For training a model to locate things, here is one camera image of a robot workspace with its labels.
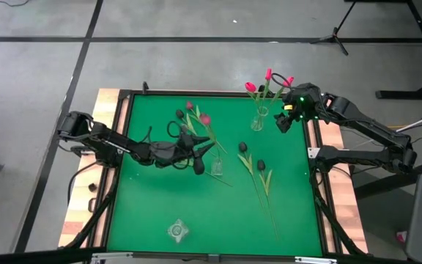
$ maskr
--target wooden board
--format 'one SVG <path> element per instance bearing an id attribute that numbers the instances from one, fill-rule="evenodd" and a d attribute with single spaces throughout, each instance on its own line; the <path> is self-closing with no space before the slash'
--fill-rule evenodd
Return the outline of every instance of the wooden board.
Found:
<path id="1" fill-rule="evenodd" d="M 100 89 L 97 95 L 97 101 L 95 103 L 93 117 L 94 120 L 106 124 L 111 127 L 114 119 L 116 104 L 118 101 L 119 89 Z M 117 132 L 121 133 L 123 124 L 125 121 L 127 104 L 124 102 L 122 105 L 122 111 L 119 119 L 119 127 Z M 343 140 L 341 138 L 341 132 L 337 125 L 329 124 L 326 125 L 324 122 L 320 122 L 320 130 L 322 133 L 323 144 L 333 145 L 337 148 L 343 148 Z M 309 134 L 311 137 L 311 143 L 315 146 L 315 135 L 314 127 L 311 122 L 308 124 Z M 84 156 L 81 159 L 79 168 L 90 164 L 95 160 L 93 155 Z M 337 164 L 338 168 L 349 172 L 346 164 Z M 101 166 L 93 166 L 77 176 L 75 180 L 71 201 L 67 209 L 66 219 L 64 220 L 62 235 L 59 240 L 59 245 L 64 246 L 74 239 L 75 235 L 81 231 L 82 227 L 89 220 L 92 213 L 88 211 L 88 204 L 91 198 L 97 196 L 97 192 L 90 192 L 88 185 L 95 183 L 97 186 L 100 183 L 100 175 L 102 173 Z M 111 183 L 111 177 L 114 171 L 110 169 L 108 173 L 108 180 L 106 190 L 109 189 Z M 356 245 L 367 252 L 366 239 L 364 238 L 364 232 L 360 221 L 360 215 L 358 211 L 358 204 L 356 202 L 354 188 L 352 187 L 351 178 L 345 173 L 332 169 L 328 174 L 330 178 L 330 185 L 332 189 L 333 202 L 335 204 L 336 218 L 340 222 L 341 226 L 347 232 L 348 236 L 356 243 Z M 100 218 L 97 224 L 96 238 L 94 246 L 100 245 L 100 238 L 102 236 L 103 225 L 105 222 L 105 214 Z M 333 234 L 331 232 L 330 223 L 324 217 L 325 233 L 327 237 L 327 245 L 329 252 L 334 252 Z"/>

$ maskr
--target concrete floor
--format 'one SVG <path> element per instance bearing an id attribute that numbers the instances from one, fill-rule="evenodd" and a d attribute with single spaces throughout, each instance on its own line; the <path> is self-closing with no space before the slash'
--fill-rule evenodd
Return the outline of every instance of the concrete floor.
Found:
<path id="1" fill-rule="evenodd" d="M 422 15 L 422 1 L 415 3 Z M 83 37 L 94 6 L 94 0 L 31 0 L 16 8 L 0 4 L 0 36 Z M 341 0 L 109 0 L 103 3 L 94 36 L 321 37 L 338 25 L 348 8 Z M 339 35 L 421 37 L 421 32 L 406 4 L 358 4 Z M 71 109 L 91 112 L 99 88 L 137 89 L 142 81 L 151 89 L 241 90 L 247 81 L 261 81 L 271 67 L 295 76 L 296 83 L 310 81 L 349 98 L 365 114 L 388 125 L 422 117 L 422 101 L 374 96 L 378 89 L 422 86 L 422 45 L 346 48 L 349 56 L 336 45 L 92 43 Z M 0 172 L 0 253 L 11 249 L 80 50 L 81 43 L 0 43 L 0 163 L 5 164 Z M 343 135 L 347 147 L 365 141 L 349 132 Z M 411 135 L 422 136 L 422 128 Z M 422 164 L 422 141 L 415 150 Z M 77 167 L 73 155 L 56 154 L 28 250 L 56 248 L 68 180 Z M 386 175 L 370 171 L 355 177 L 355 185 Z M 411 197 L 413 190 L 409 187 L 404 193 Z M 373 205 L 394 205 L 398 198 L 369 198 L 359 204 L 369 251 L 376 256 L 405 258 L 390 235 L 405 225 L 407 217 L 402 223 L 388 216 L 384 221 L 372 217 Z"/>

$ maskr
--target pink tulip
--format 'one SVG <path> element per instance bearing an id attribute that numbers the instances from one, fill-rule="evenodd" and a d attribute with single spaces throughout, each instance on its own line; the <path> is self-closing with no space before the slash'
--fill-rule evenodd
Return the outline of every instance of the pink tulip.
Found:
<path id="1" fill-rule="evenodd" d="M 264 78 L 267 79 L 267 81 L 271 79 L 271 68 L 268 68 L 267 75 Z"/>
<path id="2" fill-rule="evenodd" d="M 187 109 L 188 110 L 193 109 L 193 104 L 190 101 L 187 102 Z"/>
<path id="3" fill-rule="evenodd" d="M 256 91 L 255 84 L 252 84 L 251 82 L 245 83 L 245 88 L 249 92 L 255 92 Z"/>
<path id="4" fill-rule="evenodd" d="M 201 122 L 204 125 L 210 125 L 210 123 L 211 123 L 211 117 L 209 115 L 207 115 L 207 114 L 201 114 L 199 116 L 199 119 L 201 120 Z"/>
<path id="5" fill-rule="evenodd" d="M 289 77 L 287 81 L 284 81 L 284 86 L 291 87 L 292 82 L 294 81 L 294 77 Z"/>

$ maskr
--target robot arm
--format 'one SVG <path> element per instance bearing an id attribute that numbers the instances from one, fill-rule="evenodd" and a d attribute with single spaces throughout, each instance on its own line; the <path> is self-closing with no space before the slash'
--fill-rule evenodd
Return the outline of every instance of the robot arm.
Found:
<path id="1" fill-rule="evenodd" d="M 168 132 L 170 124 L 174 123 L 170 122 L 167 126 Z M 95 122 L 90 115 L 77 111 L 72 111 L 65 117 L 58 130 L 58 135 L 65 141 L 82 143 L 86 149 L 95 153 L 97 162 L 103 166 L 118 166 L 121 161 L 117 154 L 120 152 L 130 154 L 131 158 L 141 165 L 154 164 L 158 168 L 172 165 L 176 169 L 184 169 L 186 166 L 177 167 L 175 164 L 192 158 L 193 169 L 198 175 L 204 172 L 201 157 L 214 145 L 211 143 L 195 150 L 196 145 L 207 142 L 210 138 L 189 135 L 182 128 L 177 136 L 172 136 L 169 133 L 172 137 L 177 138 L 175 143 L 144 142 L 144 140 L 136 142 L 107 128 L 100 122 Z"/>
<path id="2" fill-rule="evenodd" d="M 416 153 L 412 149 L 408 135 L 392 131 L 361 113 L 356 105 L 346 98 L 320 93 L 320 88 L 313 84 L 301 84 L 293 87 L 283 96 L 283 113 L 275 116 L 276 125 L 286 133 L 293 121 L 324 120 L 340 126 L 355 129 L 371 139 L 383 144 L 384 150 L 351 151 L 338 150 L 332 146 L 321 146 L 309 155 L 320 172 L 329 172 L 337 163 L 380 166 L 393 173 L 411 171 Z"/>

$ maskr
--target green mat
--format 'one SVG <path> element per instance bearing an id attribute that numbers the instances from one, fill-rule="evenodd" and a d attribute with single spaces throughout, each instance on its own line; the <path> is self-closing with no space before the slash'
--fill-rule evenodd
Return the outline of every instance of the green mat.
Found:
<path id="1" fill-rule="evenodd" d="M 178 121 L 175 111 L 185 111 L 187 100 L 211 116 L 211 126 L 228 153 L 222 155 L 221 179 L 232 187 L 206 174 L 195 175 L 193 168 L 140 166 L 125 155 L 108 250 L 322 256 L 301 123 L 281 133 L 273 119 L 281 112 L 279 102 L 271 107 L 263 130 L 255 132 L 250 124 L 256 107 L 250 98 L 136 95 L 128 136 L 142 140 L 151 125 L 152 141 L 174 142 L 166 126 Z M 200 124 L 193 124 L 199 135 L 206 136 Z M 262 158 L 273 170 L 270 204 L 278 240 L 261 181 L 257 178 L 264 209 L 248 170 L 237 157 L 242 141 L 253 155 L 253 164 Z M 204 157 L 207 171 L 213 158 L 209 153 Z M 167 233 L 177 219 L 190 230 L 181 243 Z"/>

